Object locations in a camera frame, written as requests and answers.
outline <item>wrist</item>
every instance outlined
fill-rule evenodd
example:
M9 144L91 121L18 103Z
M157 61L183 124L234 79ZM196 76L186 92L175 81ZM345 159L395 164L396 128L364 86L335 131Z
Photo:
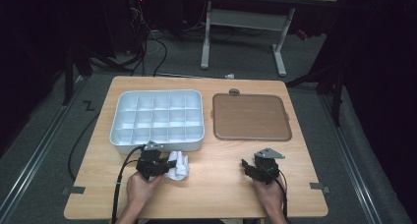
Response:
M267 210L267 216L271 224L287 224L284 214L280 209Z
M144 203L140 201L129 201L126 205L123 212L120 214L119 218L117 219L117 224L131 224L134 223L137 219L139 214L142 211L142 208L145 206Z

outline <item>desk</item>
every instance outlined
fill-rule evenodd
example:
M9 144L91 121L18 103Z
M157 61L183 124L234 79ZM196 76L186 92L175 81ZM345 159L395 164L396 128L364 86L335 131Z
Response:
M111 218L115 182L126 155L110 143L109 135L118 98L128 90L195 89L203 97L206 134L198 151L186 152L190 174L183 181L165 179L140 218L254 218L265 217L250 178L244 175L241 159L252 161L256 151L271 147L284 154L277 160L288 183L288 216L325 216L322 191L312 190L318 178L304 141L294 108L283 82L177 78L114 78L86 151L75 186L83 194L71 194L65 207L69 219ZM274 94L281 97L292 139L289 141L219 140L213 134L212 97L238 88L241 93ZM126 182L136 171L126 167L119 196L119 213L126 205Z
M209 32L211 25L231 26L238 28L257 28L266 30L279 31L279 37L276 44L272 46L272 52L275 59L276 68L281 77L286 76L285 66L282 61L281 48L284 43L285 36L291 25L292 17L295 9L290 8L287 15L267 15L251 12L229 11L223 9L212 9L211 2L208 2L208 10L206 17L206 35L203 44L202 69L209 67Z

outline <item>wooden table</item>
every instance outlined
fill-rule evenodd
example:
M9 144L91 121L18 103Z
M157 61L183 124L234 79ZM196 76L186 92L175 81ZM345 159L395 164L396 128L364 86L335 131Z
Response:
M183 181L164 179L140 218L253 218L265 217L251 179L244 175L241 159L252 161L256 151L271 147L285 155L277 159L288 183L288 216L325 216L322 191L312 190L318 178L294 108L283 82L250 80L114 78L91 136L75 187L64 214L69 219L109 219L115 183L126 155L110 143L109 135L121 93L128 90L195 89L203 96L206 134L198 151L186 152L190 174ZM289 141L219 140L213 134L212 97L238 88L241 93L274 94L282 98L292 131ZM126 205L126 182L136 172L126 167L119 196L119 213Z

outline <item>black cable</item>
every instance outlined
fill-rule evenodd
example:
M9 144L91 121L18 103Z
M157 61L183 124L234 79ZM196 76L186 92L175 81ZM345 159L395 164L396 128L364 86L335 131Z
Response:
M67 162L67 167L68 167L68 172L70 173L71 178L73 179L73 181L76 181L76 176L73 173L73 170L71 168L71 160L74 154L74 151L78 145L78 143L80 142L80 139L83 137L84 133L87 131L87 129L89 128L89 126L92 124L92 122L95 121L95 119L98 117L98 115L100 114L100 112L98 112L92 119L91 121L89 121L89 123L87 124L87 126L83 129L83 131L81 132L81 134L78 136L76 142L73 144L73 147L71 148L71 152L70 155L68 157L68 162Z
M155 68L155 70L153 71L153 76L156 77L156 71L159 69L159 67L162 65L162 63L165 61L166 59L166 55L168 54L168 49L166 48L166 45L162 42L160 42L159 40L156 40L158 43L160 43L163 48L165 48L165 55L163 56L162 61L160 61L159 65Z
M130 153L126 157L125 161L123 162L122 168L120 169L119 176L117 177L116 187L114 189L113 212L112 212L112 215L111 215L111 223L112 224L116 223L116 219L117 219L117 202L119 200L119 191L120 191L120 185L121 185L122 178L123 178L123 176L122 176L123 175L123 171L125 170L126 165L128 165L131 162L133 162L133 161L129 161L129 158L132 156L132 154L136 150L141 149L144 146L145 145L140 145L140 146L137 146L134 149L132 149L132 151L130 151Z
M135 67L132 69L131 76L133 76L135 74L135 71L138 68L138 66L141 65L141 63L143 63L145 61L145 55L147 53L147 49L146 48L143 48L141 46L141 52L142 52L142 56L141 56L140 60L138 61L138 64L136 64Z

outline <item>floor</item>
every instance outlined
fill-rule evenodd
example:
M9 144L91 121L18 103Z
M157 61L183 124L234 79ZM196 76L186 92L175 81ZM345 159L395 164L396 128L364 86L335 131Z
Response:
M273 31L247 29L214 32L210 66L202 70L200 31L188 32L181 39L155 31L148 40L145 67L138 68L135 76L151 76L162 63L157 69L160 77L223 79L233 75L287 83L308 73L326 40L325 35L307 40L288 35L282 47L287 76L281 78L270 50L276 36ZM127 58L120 54L116 60ZM0 200L4 200L0 223L108 223L66 219L68 195L64 191L74 183L69 171L77 175L111 80L120 75L130 73L100 67L93 67L89 78L75 73L75 95L69 105L62 105L64 76L57 80L0 160ZM329 114L331 94L317 95L314 83L288 91L319 181L327 187L324 196L329 209L325 217L291 217L291 223L411 223L369 147L348 92L343 91L341 126L336 127Z

